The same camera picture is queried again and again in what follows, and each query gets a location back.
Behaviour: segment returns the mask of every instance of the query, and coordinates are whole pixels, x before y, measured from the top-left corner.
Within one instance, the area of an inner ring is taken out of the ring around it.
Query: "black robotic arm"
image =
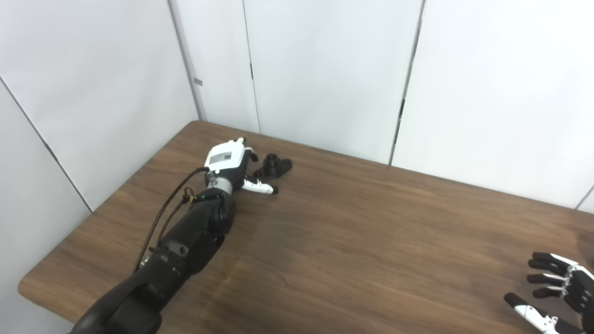
[[[87,310],[71,334],[155,334],[159,330],[161,310],[190,276],[204,269],[229,233],[235,217],[231,194],[240,189],[278,193],[276,187],[246,175],[249,160],[258,157],[244,141],[231,140],[210,150],[204,168],[207,188],[184,196],[182,203],[190,203],[188,212],[157,240],[129,278]]]

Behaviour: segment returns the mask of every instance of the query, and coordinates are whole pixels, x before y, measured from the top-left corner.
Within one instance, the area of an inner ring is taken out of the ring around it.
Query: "small label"
[[[209,165],[225,160],[231,160],[231,152],[219,153],[218,155],[213,155],[210,157]]]

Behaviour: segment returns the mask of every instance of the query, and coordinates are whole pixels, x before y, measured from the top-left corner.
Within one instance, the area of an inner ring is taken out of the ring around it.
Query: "panel seam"
[[[405,86],[402,91],[402,100],[400,101],[400,110],[398,110],[398,119],[396,121],[396,129],[394,131],[394,139],[392,140],[392,147],[390,148],[390,157],[388,159],[388,165],[392,164],[394,159],[394,151],[396,150],[396,141],[398,140],[398,132],[400,132],[400,123],[402,121],[402,113],[404,112],[406,95],[408,94],[408,87],[410,84],[410,75],[412,73],[413,64],[415,62],[416,48],[419,45],[419,36],[421,35],[421,26],[423,25],[423,15],[425,14],[426,0],[421,0],[421,7],[419,11],[419,17],[416,22],[415,38],[412,43],[410,50],[409,66],[406,71]]]
[[[254,104],[256,106],[256,121],[258,122],[258,133],[262,134],[262,129],[260,128],[260,113],[258,112],[258,97],[256,95],[256,82],[254,81],[254,67],[252,65],[252,50],[249,46],[248,17],[245,15],[245,0],[241,0],[241,4],[244,8],[245,38],[248,41],[249,70],[252,74],[252,88],[254,89]]]
[[[590,190],[588,190],[588,192],[586,193],[586,195],[584,196],[584,198],[582,198],[582,200],[577,204],[576,210],[579,210],[580,209],[580,206],[582,206],[582,204],[586,201],[586,199],[588,198],[588,196],[590,196],[592,194],[592,191],[594,191],[594,185],[592,185],[592,187],[590,187]]]
[[[6,84],[6,81],[4,81],[4,79],[2,78],[1,75],[0,75],[0,82],[2,83],[2,85],[4,85],[4,87],[6,87],[6,90],[8,91],[8,94],[10,94],[12,100],[14,101],[14,103],[16,103],[16,105],[18,106],[19,110],[23,113],[23,115],[27,119],[27,122],[29,122],[29,124],[31,125],[31,127],[33,128],[33,130],[35,130],[35,133],[37,134],[39,140],[41,140],[41,142],[45,146],[46,150],[48,150],[49,154],[52,156],[52,158],[54,159],[54,161],[58,164],[58,166],[60,167],[60,170],[62,171],[62,173],[64,173],[64,175],[66,176],[66,179],[68,179],[68,182],[70,182],[70,184],[72,185],[72,187],[74,188],[74,190],[76,191],[76,193],[78,194],[78,196],[80,197],[80,199],[83,201],[84,205],[87,207],[87,209],[89,210],[89,212],[93,213],[93,209],[91,209],[91,207],[89,206],[89,204],[87,203],[87,201],[84,199],[83,195],[81,194],[81,192],[78,190],[77,186],[74,184],[74,182],[70,178],[70,175],[68,175],[68,173],[66,173],[66,170],[64,169],[64,167],[62,166],[62,164],[58,160],[58,157],[56,157],[56,154],[54,154],[53,150],[50,148],[50,146],[48,145],[47,141],[45,141],[45,139],[42,137],[41,133],[39,133],[39,130],[37,129],[37,127],[35,127],[35,125],[31,121],[31,119],[29,118],[29,116],[27,115],[27,113],[25,112],[25,110],[23,109],[23,107],[21,106],[21,103],[19,103],[19,101],[17,100],[17,98],[14,96],[14,94],[12,93],[12,91],[10,90],[10,88],[8,87],[8,85]]]
[[[182,54],[182,60],[184,62],[184,67],[186,69],[186,74],[188,76],[188,84],[189,84],[189,88],[192,91],[192,99],[194,100],[194,107],[196,108],[196,113],[198,114],[198,119],[201,121],[206,121],[206,115],[203,115],[203,112],[200,110],[199,104],[198,104],[198,92],[196,92],[196,87],[194,86],[194,75],[193,73],[190,71],[190,66],[189,66],[189,60],[188,60],[188,56],[186,54],[185,48],[184,48],[184,42],[182,40],[182,36],[180,33],[180,28],[178,26],[178,22],[175,19],[175,14],[173,13],[173,5],[172,2],[173,0],[167,0],[167,5],[169,7],[169,15],[171,16],[171,21],[173,22],[173,29],[175,30],[175,36],[178,40],[178,45],[179,45],[179,51]]]

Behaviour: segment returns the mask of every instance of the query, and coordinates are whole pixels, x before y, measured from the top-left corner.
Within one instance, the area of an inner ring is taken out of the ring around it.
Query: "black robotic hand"
[[[505,301],[524,319],[545,334],[594,334],[594,275],[578,262],[564,257],[535,252],[528,265],[534,269],[548,270],[551,273],[528,275],[532,284],[547,284],[533,291],[535,298],[562,298],[574,311],[582,316],[582,328],[578,328],[546,311],[529,305],[518,295],[510,292]]]

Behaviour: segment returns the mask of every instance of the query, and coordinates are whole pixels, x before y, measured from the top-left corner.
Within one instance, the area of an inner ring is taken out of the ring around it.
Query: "white robotic hand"
[[[582,328],[573,326],[563,319],[549,316],[546,311],[529,305],[518,295],[510,292],[505,301],[524,319],[545,334],[593,334],[594,333],[594,276],[577,262],[564,257],[535,252],[528,265],[549,273],[528,275],[532,284],[548,284],[533,291],[535,298],[558,297],[582,316]]]
[[[245,138],[229,140],[210,150],[204,163],[210,169],[206,174],[208,188],[216,187],[229,194],[239,189],[277,194],[277,187],[246,175],[249,160],[258,161],[258,156],[254,149],[244,146],[244,143]]]

